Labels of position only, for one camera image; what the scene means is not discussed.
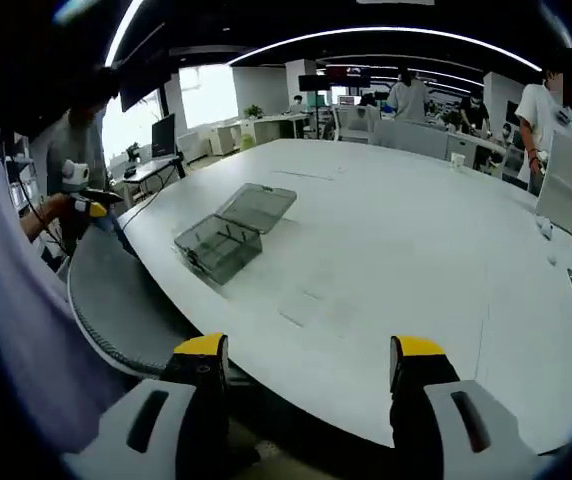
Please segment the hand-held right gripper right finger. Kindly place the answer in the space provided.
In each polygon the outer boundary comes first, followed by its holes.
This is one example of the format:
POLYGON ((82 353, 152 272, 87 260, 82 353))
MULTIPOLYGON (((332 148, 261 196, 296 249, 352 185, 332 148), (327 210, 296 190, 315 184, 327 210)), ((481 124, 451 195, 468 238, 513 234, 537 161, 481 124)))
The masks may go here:
POLYGON ((390 425, 402 479, 531 479, 539 457, 516 417, 462 380, 434 341, 390 340, 390 425))

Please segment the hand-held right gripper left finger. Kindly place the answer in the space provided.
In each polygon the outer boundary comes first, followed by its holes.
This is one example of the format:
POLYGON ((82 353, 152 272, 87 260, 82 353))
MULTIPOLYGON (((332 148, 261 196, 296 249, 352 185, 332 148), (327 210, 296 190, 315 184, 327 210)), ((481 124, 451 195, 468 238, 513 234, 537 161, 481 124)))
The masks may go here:
POLYGON ((97 437, 64 462, 78 479, 220 479, 225 470, 228 337, 177 346, 100 419, 97 437))

